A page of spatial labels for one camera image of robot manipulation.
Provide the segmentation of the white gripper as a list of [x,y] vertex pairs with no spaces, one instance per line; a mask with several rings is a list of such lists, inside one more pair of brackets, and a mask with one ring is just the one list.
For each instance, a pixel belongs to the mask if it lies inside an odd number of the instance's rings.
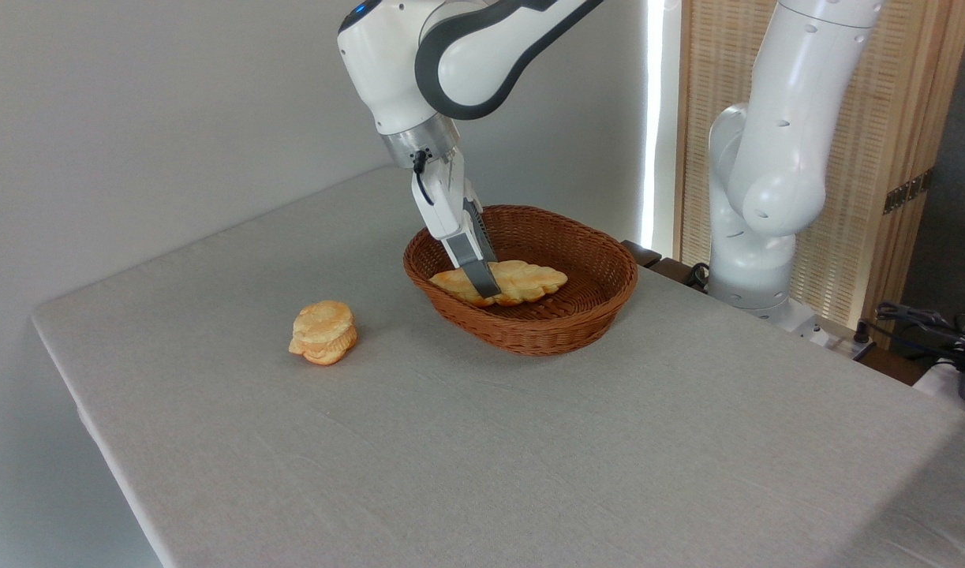
[[500,294],[490,263],[497,262],[487,227],[470,184],[464,155],[458,150],[437,155],[428,150],[411,152],[411,194],[436,240],[442,240],[456,268],[482,298]]

